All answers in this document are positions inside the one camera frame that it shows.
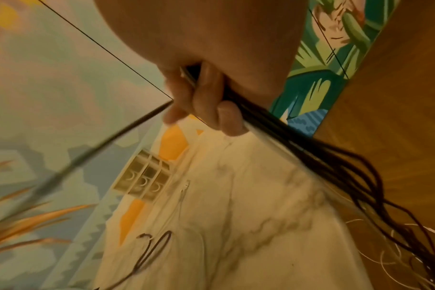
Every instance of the brown floor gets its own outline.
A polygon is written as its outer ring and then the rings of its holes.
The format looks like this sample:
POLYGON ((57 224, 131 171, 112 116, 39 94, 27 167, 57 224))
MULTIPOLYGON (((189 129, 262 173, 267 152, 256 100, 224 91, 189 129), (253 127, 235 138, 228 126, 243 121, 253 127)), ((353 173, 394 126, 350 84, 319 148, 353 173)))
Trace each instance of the brown floor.
MULTIPOLYGON (((401 1, 315 136, 366 156, 380 171, 387 198, 435 229, 435 0, 401 1)), ((345 220, 357 217, 339 211, 345 220)), ((357 247, 379 260, 380 239, 363 222, 349 228, 357 247)), ((363 261, 376 290, 407 289, 380 264, 363 261)), ((387 269, 418 287, 394 265, 387 269)))

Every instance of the wall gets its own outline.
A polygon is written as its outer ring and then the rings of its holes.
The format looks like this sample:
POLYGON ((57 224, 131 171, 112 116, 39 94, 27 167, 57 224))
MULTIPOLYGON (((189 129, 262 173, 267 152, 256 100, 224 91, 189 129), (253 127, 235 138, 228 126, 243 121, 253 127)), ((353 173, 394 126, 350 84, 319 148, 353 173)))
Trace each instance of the wall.
MULTIPOLYGON (((312 135, 396 2, 311 0, 271 112, 312 135)), ((170 100, 155 66, 109 31, 91 1, 45 3, 99 45, 37 0, 0 0, 0 218, 32 186, 170 100)), ((174 161, 204 129, 195 118, 171 128, 155 118, 77 170, 0 242, 0 289, 90 289, 106 244, 149 208, 111 189, 120 171, 141 147, 174 161)))

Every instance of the marble table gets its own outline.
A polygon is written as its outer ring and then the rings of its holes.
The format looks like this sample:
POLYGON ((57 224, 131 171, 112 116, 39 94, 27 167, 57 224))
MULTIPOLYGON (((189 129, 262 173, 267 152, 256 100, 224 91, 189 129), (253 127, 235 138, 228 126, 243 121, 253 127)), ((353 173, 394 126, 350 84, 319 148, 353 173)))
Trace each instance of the marble table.
MULTIPOLYGON (((167 230, 163 251, 115 289, 372 289, 321 184, 251 133, 208 130, 183 154, 136 232, 155 242, 167 230)), ((95 285, 130 273, 148 241, 105 254, 95 285)))

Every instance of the human hand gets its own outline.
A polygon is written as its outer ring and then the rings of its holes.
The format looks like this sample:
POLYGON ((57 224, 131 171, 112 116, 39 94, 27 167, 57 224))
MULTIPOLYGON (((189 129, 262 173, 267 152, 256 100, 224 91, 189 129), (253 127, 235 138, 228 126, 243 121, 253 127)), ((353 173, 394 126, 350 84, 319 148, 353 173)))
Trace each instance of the human hand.
POLYGON ((303 33, 307 0, 95 0, 112 30, 155 63, 175 123, 194 114, 230 136, 246 132, 224 85, 268 108, 283 91, 303 33), (202 63, 196 88, 179 68, 202 63))

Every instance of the wooden floor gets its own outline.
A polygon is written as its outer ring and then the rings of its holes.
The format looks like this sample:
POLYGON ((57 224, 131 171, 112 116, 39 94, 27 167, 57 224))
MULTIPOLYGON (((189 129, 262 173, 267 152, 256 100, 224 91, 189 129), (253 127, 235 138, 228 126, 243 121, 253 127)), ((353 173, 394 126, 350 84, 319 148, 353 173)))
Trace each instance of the wooden floor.
MULTIPOLYGON (((380 171, 387 198, 435 230, 435 0, 401 1, 315 136, 366 156, 380 171)), ((339 211, 345 220, 356 218, 339 211)), ((363 222, 348 226, 359 250, 379 260, 376 234, 363 222)), ((376 290, 407 289, 380 264, 363 261, 376 290)), ((386 268, 418 287, 406 272, 386 268)))

